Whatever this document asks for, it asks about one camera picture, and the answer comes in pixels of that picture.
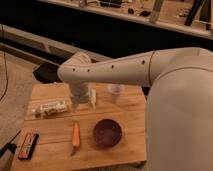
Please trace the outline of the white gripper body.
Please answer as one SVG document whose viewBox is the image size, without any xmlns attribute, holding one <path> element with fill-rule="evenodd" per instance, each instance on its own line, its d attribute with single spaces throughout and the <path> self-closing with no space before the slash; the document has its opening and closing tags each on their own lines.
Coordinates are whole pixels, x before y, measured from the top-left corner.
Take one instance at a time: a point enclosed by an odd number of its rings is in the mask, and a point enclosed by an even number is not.
<svg viewBox="0 0 213 171">
<path fill-rule="evenodd" d="M 70 97 L 73 103 L 87 103 L 90 92 L 87 83 L 70 84 Z"/>
</svg>

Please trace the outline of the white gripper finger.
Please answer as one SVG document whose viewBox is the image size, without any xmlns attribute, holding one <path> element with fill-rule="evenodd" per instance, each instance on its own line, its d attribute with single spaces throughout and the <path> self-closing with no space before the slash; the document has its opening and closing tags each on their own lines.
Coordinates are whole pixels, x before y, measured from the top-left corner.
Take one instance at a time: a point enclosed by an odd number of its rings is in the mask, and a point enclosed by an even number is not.
<svg viewBox="0 0 213 171">
<path fill-rule="evenodd" d="M 78 103 L 78 102 L 75 102 L 75 101 L 73 102 L 73 101 L 72 101 L 71 107 L 72 107 L 72 111 L 73 111 L 74 113 L 76 112 L 78 106 L 79 106 L 79 103 Z"/>
<path fill-rule="evenodd" d="M 91 97 L 89 98 L 89 101 L 87 102 L 87 104 L 92 108 L 92 109 L 95 109 L 96 108 L 96 100 Z"/>
</svg>

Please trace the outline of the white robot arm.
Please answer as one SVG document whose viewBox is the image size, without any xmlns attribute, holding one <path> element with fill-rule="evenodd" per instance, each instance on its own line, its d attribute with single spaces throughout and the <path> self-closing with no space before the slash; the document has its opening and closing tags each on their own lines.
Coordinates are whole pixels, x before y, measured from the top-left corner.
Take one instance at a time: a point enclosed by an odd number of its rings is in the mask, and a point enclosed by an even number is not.
<svg viewBox="0 0 213 171">
<path fill-rule="evenodd" d="M 148 87 L 148 171 L 213 171 L 213 51 L 153 50 L 96 63 L 77 52 L 57 74 L 74 104 L 89 100 L 91 82 Z"/>
</svg>

